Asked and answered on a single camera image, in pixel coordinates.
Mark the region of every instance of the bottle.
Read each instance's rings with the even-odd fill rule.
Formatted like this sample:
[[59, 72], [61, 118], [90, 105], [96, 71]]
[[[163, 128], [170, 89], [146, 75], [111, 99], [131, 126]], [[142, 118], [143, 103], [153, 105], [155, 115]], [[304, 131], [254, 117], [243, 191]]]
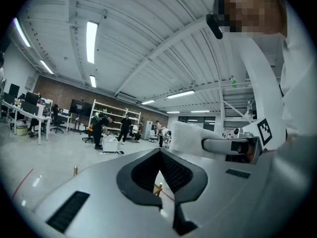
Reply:
[[252, 105], [250, 101], [248, 101], [248, 117], [250, 119], [253, 119], [253, 110], [252, 110]]
[[232, 88], [237, 88], [237, 82], [233, 75], [231, 76], [231, 85]]

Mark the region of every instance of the black vent grille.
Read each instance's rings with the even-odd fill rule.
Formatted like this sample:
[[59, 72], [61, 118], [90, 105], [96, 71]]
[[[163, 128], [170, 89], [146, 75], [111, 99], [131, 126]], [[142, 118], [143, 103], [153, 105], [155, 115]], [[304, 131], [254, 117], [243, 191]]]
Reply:
[[173, 193], [185, 186], [193, 178], [193, 172], [187, 167], [174, 161], [166, 154], [161, 154], [163, 166], [161, 168], [162, 175]]
[[228, 169], [226, 171], [227, 174], [233, 175], [233, 176], [237, 176], [237, 177], [241, 177], [244, 179], [248, 179], [250, 177], [250, 173], [247, 172], [243, 172], [243, 171], [239, 171], [239, 170], [234, 170], [234, 169]]
[[64, 233], [90, 195], [76, 191], [47, 221], [55, 230]]

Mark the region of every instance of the window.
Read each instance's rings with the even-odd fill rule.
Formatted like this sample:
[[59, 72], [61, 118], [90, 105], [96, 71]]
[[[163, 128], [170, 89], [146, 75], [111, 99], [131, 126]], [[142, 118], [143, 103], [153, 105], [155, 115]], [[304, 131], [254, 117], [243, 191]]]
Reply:
[[197, 124], [203, 129], [214, 131], [215, 117], [178, 117], [178, 121]]

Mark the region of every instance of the computer monitor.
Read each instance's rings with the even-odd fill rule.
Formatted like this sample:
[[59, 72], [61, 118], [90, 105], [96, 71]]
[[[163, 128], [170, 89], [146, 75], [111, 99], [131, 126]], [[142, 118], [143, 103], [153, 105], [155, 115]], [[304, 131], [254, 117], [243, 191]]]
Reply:
[[9, 95], [14, 96], [15, 98], [18, 98], [20, 87], [18, 85], [11, 84], [9, 89]]
[[14, 105], [14, 96], [8, 93], [3, 93], [3, 100], [11, 105]]
[[30, 114], [33, 114], [33, 115], [38, 115], [39, 113], [39, 107], [36, 106], [36, 105], [32, 105], [26, 101], [22, 101], [21, 103], [21, 109], [25, 112], [28, 112]]
[[93, 104], [90, 103], [86, 103], [85, 105], [85, 113], [83, 114], [83, 116], [89, 117], [91, 114], [91, 109], [93, 108]]
[[93, 105], [83, 101], [72, 100], [69, 112], [89, 117]]
[[36, 104], [38, 103], [38, 100], [39, 100], [39, 96], [37, 94], [30, 93], [30, 92], [26, 93], [26, 96], [25, 96], [26, 102], [36, 106]]

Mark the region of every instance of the white ceiling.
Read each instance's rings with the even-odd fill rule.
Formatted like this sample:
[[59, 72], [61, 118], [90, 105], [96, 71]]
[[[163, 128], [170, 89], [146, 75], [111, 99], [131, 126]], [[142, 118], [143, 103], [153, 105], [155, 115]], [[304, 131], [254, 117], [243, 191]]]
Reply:
[[[230, 42], [217, 40], [207, 25], [201, 26], [212, 7], [213, 0], [29, 0], [18, 18], [32, 44], [30, 62], [42, 74], [47, 72], [37, 66], [38, 57], [53, 69], [56, 79], [82, 88], [91, 88], [89, 76], [94, 75], [97, 90], [107, 95], [120, 91], [140, 101], [156, 98], [149, 106], [161, 111], [207, 108], [217, 114], [220, 96], [214, 85], [186, 97], [163, 98], [218, 82], [219, 77], [241, 78], [234, 69]], [[86, 57], [88, 21], [99, 23], [95, 64]], [[256, 43], [271, 65], [281, 67], [278, 38]], [[252, 89], [223, 94], [241, 112], [254, 97]], [[236, 100], [241, 95], [241, 102], [231, 100], [232, 94]]]

